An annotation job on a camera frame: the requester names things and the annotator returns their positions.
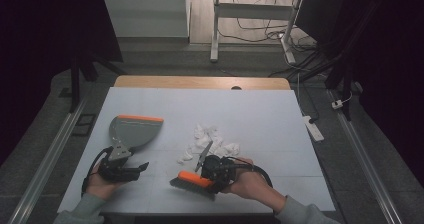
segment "desk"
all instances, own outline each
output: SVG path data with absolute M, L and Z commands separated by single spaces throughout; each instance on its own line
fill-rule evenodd
M 233 86 L 243 90 L 231 90 Z M 164 118 L 158 136 L 128 160 L 149 162 L 140 179 L 122 186 L 102 209 L 130 215 L 269 214 L 262 204 L 234 195 L 204 198 L 170 186 L 180 170 L 198 159 L 177 164 L 194 142 L 194 128 L 216 126 L 223 145 L 238 143 L 240 156 L 251 157 L 269 174 L 274 188 L 304 204 L 334 210 L 325 179 L 296 96 L 284 79 L 233 77 L 121 76 L 109 90 L 59 211 L 79 201 L 81 181 L 97 153 L 109 146 L 110 121 L 118 114 Z

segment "power strip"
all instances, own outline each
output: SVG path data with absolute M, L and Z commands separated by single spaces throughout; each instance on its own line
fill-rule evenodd
M 310 119 L 311 119 L 310 116 L 303 117 L 303 121 L 305 122 L 306 128 L 308 128 L 309 134 L 311 134 L 314 141 L 324 140 L 324 137 L 322 136 L 321 132 L 318 130 L 317 125 L 315 125 L 315 123 L 309 123 Z

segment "sleeve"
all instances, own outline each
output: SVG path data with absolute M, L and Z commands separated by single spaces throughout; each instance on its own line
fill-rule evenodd
M 311 204 L 304 206 L 290 196 L 287 196 L 286 204 L 283 210 L 276 215 L 281 223 L 297 224 L 297 223 L 314 223 L 314 224 L 337 224 L 326 217 L 318 209 L 317 206 Z
M 86 193 L 73 211 L 59 213 L 54 224 L 102 224 L 104 218 L 99 214 L 105 203 L 103 199 Z

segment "white tabletop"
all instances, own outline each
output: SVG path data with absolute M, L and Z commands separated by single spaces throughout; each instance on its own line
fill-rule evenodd
M 310 137 L 293 91 L 166 88 L 110 89 L 80 163 L 59 207 L 72 210 L 81 183 L 95 156 L 112 144 L 109 125 L 120 114 L 164 119 L 155 139 L 138 150 L 127 165 L 150 162 L 138 181 L 114 194 L 103 212 L 123 214 L 270 213 L 260 203 L 232 194 L 211 201 L 170 186 L 180 170 L 193 170 L 197 158 L 177 159 L 194 142 L 197 124 L 216 126 L 224 142 L 240 144 L 239 156 L 250 157 L 270 176 L 274 188 L 322 211 L 334 210 Z

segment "brush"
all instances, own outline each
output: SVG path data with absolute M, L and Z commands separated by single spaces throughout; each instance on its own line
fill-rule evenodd
M 197 175 L 196 173 L 180 171 L 178 176 L 172 179 L 169 183 L 173 187 L 200 194 L 211 200 L 215 200 L 215 194 L 208 192 L 207 190 L 207 188 L 211 186 L 213 182 L 207 178 L 203 178 Z

